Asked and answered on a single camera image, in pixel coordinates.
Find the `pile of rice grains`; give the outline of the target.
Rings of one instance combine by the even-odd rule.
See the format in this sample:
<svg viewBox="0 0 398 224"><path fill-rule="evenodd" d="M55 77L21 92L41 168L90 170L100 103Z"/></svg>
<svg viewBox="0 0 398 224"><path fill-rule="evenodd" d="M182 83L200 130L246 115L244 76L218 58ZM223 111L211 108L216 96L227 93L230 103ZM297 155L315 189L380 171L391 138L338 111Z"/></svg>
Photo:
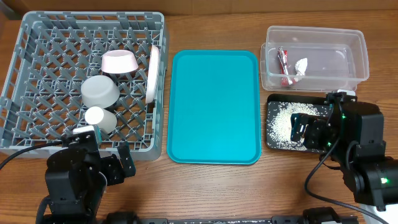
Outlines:
<svg viewBox="0 0 398 224"><path fill-rule="evenodd" d="M327 117L329 112L330 107L324 105L280 101L269 102L266 121L267 146L271 149L320 152L316 149L306 148L302 141L294 142L290 139L292 129L290 118L294 113Z"/></svg>

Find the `white cup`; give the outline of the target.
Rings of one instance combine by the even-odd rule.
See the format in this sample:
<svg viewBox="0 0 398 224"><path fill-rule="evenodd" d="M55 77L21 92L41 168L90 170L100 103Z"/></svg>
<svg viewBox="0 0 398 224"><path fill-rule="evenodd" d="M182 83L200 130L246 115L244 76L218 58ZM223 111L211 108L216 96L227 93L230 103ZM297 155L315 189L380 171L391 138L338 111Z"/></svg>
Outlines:
<svg viewBox="0 0 398 224"><path fill-rule="evenodd" d="M88 108L84 118L89 125L97 125L105 133L111 133L117 125L115 114L98 106Z"/></svg>

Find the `red foil snack wrapper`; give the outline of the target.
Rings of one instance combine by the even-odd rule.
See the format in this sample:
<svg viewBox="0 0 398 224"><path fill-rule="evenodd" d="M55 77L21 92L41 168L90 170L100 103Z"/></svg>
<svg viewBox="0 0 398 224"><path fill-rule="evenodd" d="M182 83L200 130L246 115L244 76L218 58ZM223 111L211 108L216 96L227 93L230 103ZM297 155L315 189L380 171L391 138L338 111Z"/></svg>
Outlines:
<svg viewBox="0 0 398 224"><path fill-rule="evenodd" d="M278 48L277 56L280 62L280 69L281 69L281 74L283 74L283 77L281 78L281 85L282 86L291 86L293 85L293 80L287 75L289 74L288 71L288 66L287 66L287 51L284 50L282 47Z"/></svg>

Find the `white napkin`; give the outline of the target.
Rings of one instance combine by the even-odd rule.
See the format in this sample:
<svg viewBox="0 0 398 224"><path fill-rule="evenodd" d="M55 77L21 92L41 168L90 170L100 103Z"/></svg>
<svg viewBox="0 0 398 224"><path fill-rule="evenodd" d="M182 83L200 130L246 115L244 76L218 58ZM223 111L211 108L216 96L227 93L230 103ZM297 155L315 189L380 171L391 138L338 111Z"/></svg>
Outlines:
<svg viewBox="0 0 398 224"><path fill-rule="evenodd" d="M302 58L295 64L295 71L298 76L305 76L305 72L308 67L308 58Z"/></svg>

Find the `grey bowl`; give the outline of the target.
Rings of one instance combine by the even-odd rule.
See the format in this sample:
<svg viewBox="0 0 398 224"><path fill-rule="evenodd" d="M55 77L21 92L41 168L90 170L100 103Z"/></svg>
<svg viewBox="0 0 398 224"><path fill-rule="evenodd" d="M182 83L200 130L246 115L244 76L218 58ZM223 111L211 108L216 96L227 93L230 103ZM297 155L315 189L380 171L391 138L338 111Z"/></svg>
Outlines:
<svg viewBox="0 0 398 224"><path fill-rule="evenodd" d="M82 102L87 107L108 108L115 104L119 96L119 88L105 75L92 76L81 84Z"/></svg>

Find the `large white round plate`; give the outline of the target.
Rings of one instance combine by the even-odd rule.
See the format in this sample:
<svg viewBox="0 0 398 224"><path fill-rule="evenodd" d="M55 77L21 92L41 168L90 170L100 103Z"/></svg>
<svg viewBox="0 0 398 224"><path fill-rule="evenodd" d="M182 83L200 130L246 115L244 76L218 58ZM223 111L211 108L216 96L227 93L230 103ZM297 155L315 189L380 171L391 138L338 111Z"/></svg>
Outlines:
<svg viewBox="0 0 398 224"><path fill-rule="evenodd" d="M160 50L155 45L150 52L150 61L147 75L146 104L152 103L157 89L157 79L159 72Z"/></svg>

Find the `pink bowl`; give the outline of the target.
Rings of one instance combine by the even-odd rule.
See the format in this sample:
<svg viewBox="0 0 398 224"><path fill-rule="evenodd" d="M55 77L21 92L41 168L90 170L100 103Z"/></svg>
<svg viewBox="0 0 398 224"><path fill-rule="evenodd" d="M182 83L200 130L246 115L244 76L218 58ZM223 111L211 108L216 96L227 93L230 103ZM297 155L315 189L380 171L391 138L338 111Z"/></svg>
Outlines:
<svg viewBox="0 0 398 224"><path fill-rule="evenodd" d="M131 51L110 50L102 56L101 70L105 73L129 73L138 68L136 57Z"/></svg>

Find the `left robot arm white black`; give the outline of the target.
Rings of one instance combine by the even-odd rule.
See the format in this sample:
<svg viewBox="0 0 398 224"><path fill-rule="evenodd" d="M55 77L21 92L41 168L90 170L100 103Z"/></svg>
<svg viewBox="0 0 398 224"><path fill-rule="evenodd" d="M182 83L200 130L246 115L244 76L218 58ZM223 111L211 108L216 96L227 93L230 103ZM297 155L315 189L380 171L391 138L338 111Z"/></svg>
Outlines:
<svg viewBox="0 0 398 224"><path fill-rule="evenodd" d="M65 149L47 159L49 195L40 203L36 223L97 223L96 214L107 186L136 174L129 143L118 155L101 157L95 131L62 139Z"/></svg>

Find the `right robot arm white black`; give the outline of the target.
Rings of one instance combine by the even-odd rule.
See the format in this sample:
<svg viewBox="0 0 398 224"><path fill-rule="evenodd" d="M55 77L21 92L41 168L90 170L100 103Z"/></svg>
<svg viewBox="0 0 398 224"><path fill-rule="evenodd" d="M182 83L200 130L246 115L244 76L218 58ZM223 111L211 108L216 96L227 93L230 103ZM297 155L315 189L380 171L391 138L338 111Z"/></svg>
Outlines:
<svg viewBox="0 0 398 224"><path fill-rule="evenodd" d="M386 155L383 140L384 116L379 107L358 101L347 92L328 93L324 102L331 107L327 117L305 113L291 115L292 141L303 140L309 149L321 149L339 163L345 186L357 206L322 197L314 198L351 208L364 215L367 223L397 223L397 160Z"/></svg>

